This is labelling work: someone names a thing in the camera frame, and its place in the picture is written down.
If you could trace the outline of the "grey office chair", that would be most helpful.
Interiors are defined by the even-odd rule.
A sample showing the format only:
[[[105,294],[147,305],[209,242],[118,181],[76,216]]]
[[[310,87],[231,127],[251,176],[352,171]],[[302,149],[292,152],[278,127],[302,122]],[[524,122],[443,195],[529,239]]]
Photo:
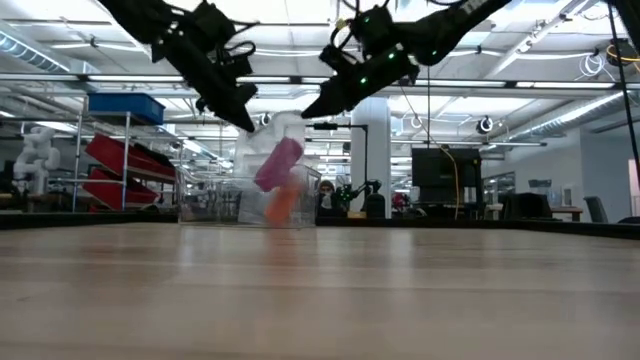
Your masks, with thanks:
[[[593,223],[606,224],[609,222],[602,200],[598,196],[587,196],[584,201]]]

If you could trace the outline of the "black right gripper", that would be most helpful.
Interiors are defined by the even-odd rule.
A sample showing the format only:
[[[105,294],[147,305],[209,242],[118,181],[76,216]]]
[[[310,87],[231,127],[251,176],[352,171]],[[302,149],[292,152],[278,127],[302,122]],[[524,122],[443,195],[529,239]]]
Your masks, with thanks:
[[[396,81],[417,79],[420,69],[411,61],[385,4],[357,10],[346,21],[348,37],[359,43],[361,57],[330,40],[319,59],[334,75],[321,84],[319,97],[302,111],[303,119],[338,115]]]

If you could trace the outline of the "pink elastic bandage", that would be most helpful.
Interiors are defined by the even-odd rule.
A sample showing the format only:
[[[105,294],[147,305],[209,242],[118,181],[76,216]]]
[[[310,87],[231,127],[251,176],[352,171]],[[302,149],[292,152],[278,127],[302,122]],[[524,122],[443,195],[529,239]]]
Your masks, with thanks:
[[[257,171],[254,183],[263,192],[283,185],[303,153],[304,149],[297,140],[283,137]]]

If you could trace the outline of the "black gantry frame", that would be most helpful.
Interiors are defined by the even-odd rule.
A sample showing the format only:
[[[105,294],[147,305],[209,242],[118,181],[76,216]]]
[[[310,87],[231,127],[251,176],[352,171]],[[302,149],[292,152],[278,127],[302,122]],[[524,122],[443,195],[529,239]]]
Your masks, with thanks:
[[[357,199],[361,194],[364,194],[364,202],[361,207],[362,210],[366,210],[368,197],[373,193],[373,185],[368,179],[368,145],[369,145],[369,129],[367,125],[351,125],[351,124],[337,124],[333,122],[319,122],[307,125],[307,128],[312,128],[316,131],[332,131],[338,129],[360,129],[364,133],[364,182],[357,188],[353,188],[351,184],[345,184],[336,187],[336,196],[339,199],[340,205],[350,205],[352,200]]]

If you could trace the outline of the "large red storage bin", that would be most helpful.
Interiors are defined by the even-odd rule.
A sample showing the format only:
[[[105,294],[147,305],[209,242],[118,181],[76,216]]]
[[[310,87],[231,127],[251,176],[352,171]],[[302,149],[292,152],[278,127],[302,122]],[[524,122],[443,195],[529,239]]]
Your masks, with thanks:
[[[124,142],[98,134],[87,145],[85,151],[118,175],[123,172],[124,162],[127,162],[130,176],[136,173],[172,181],[176,175],[175,166],[166,155],[135,142],[125,148]]]

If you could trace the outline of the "metal shelf rack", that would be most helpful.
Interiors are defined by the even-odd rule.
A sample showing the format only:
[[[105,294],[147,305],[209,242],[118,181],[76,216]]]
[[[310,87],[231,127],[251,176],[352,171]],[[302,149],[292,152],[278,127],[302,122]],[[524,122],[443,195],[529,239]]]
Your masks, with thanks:
[[[135,142],[144,145],[153,151],[166,155],[169,158],[170,162],[176,169],[176,175],[172,181],[169,179],[141,176],[136,173],[130,176],[127,171],[127,162],[124,162],[124,169],[121,174],[123,179],[123,190],[126,190],[127,178],[132,177],[158,195],[153,203],[159,200],[166,200],[170,204],[174,203],[177,200],[179,192],[179,173],[183,170],[189,170],[195,167],[198,160],[202,160],[209,164],[213,163],[220,165],[224,170],[231,167],[231,163],[228,162],[225,157],[220,153],[216,154],[205,147],[200,138],[188,136],[177,130],[172,130],[170,128],[173,125],[171,121],[166,122],[164,120],[164,124],[160,126],[131,126],[130,115],[127,115],[126,123],[124,125],[92,117],[88,114],[88,96],[85,97],[84,108],[79,114],[61,115],[50,120],[53,127],[65,134],[69,134],[76,144],[73,177],[68,180],[68,183],[73,186],[71,202],[71,209],[73,212],[77,212],[79,210],[79,199],[82,195],[89,196],[89,200],[92,202],[88,206],[89,209],[100,207],[106,211],[120,212],[111,210],[102,205],[97,199],[83,189],[83,184],[87,182],[89,174],[94,168],[111,171],[88,155],[85,151],[87,145],[98,134],[124,142],[125,148],[128,148],[130,143]]]

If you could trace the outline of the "clear plastic zip bag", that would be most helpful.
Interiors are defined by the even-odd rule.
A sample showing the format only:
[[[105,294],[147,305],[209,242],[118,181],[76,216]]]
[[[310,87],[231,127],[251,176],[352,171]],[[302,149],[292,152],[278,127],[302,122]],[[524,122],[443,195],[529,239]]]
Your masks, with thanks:
[[[254,183],[257,171],[283,137],[295,139],[305,148],[305,129],[301,112],[291,110],[275,113],[268,126],[257,127],[253,133],[241,133],[235,143],[233,175]]]

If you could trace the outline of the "wooden desk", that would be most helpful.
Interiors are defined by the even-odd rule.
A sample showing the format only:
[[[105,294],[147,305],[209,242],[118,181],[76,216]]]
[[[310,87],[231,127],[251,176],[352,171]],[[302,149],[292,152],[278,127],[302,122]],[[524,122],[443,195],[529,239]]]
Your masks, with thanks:
[[[552,207],[551,213],[553,215],[568,215],[572,222],[580,222],[583,209],[580,207]]]

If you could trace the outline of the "orange elastic bandage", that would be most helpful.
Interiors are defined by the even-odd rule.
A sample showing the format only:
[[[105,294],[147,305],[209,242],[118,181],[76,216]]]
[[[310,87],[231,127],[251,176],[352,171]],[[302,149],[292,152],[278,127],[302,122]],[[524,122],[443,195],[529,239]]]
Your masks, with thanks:
[[[300,178],[291,174],[286,182],[277,188],[273,199],[265,210],[269,225],[284,227],[290,223],[291,215],[296,207],[303,189]]]

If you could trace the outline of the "white pillar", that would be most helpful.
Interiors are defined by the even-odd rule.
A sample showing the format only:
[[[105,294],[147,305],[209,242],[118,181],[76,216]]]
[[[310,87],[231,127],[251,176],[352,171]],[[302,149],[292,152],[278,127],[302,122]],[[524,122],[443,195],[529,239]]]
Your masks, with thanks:
[[[366,180],[379,180],[385,198],[385,217],[391,218],[391,130],[386,97],[369,97],[351,113],[351,124],[367,125],[368,132],[351,130],[350,176],[354,188]]]

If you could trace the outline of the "long ceiling light bar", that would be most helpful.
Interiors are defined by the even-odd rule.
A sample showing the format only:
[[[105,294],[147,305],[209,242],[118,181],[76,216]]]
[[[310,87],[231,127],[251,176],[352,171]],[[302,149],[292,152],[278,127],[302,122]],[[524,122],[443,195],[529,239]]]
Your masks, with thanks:
[[[113,74],[39,74],[39,73],[0,73],[0,81],[35,82],[98,82],[98,83],[166,83],[179,84],[185,80],[176,75],[113,75]],[[291,84],[320,85],[326,77],[299,76],[248,76],[237,79],[239,83],[255,84]],[[463,79],[417,79],[415,87],[435,88],[521,88],[545,90],[585,90],[610,91],[622,90],[621,82],[559,82],[559,81],[515,81],[515,80],[463,80]]]

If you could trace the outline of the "blue storage bin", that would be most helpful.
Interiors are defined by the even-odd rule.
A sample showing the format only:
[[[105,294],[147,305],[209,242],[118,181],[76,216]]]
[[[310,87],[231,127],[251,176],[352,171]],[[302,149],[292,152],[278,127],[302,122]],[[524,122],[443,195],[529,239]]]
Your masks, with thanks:
[[[164,124],[165,106],[145,93],[91,93],[88,114],[92,117],[124,125],[160,126]]]

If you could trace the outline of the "clear plastic container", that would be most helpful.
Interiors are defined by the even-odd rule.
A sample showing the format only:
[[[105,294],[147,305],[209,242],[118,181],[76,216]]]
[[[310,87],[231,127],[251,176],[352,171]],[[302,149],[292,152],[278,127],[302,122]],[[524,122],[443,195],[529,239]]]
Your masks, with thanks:
[[[312,226],[317,212],[320,173],[307,166],[296,165],[291,174],[300,178],[303,189],[290,223],[284,227],[269,225],[265,217],[265,210],[278,187],[270,192],[263,192],[250,178],[193,173],[187,170],[181,171],[178,177],[179,221],[273,228]]]

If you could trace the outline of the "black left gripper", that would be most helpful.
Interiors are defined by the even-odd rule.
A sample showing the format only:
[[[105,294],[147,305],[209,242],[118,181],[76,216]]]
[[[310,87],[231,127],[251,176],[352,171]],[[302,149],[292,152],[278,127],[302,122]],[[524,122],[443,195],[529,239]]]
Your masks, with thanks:
[[[237,79],[252,73],[249,51],[234,55],[227,46],[236,35],[235,22],[205,0],[188,11],[168,3],[159,10],[160,32],[151,44],[151,60],[166,60],[182,75],[187,85],[200,95],[199,110],[209,109],[232,125],[253,133],[255,125],[246,109],[257,93],[250,84]]]

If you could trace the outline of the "person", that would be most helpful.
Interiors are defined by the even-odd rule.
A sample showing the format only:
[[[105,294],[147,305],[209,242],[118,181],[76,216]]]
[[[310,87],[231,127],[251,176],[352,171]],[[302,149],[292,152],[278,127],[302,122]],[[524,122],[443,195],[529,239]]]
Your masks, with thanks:
[[[347,203],[341,191],[337,191],[333,183],[323,180],[318,187],[317,217],[346,218]]]

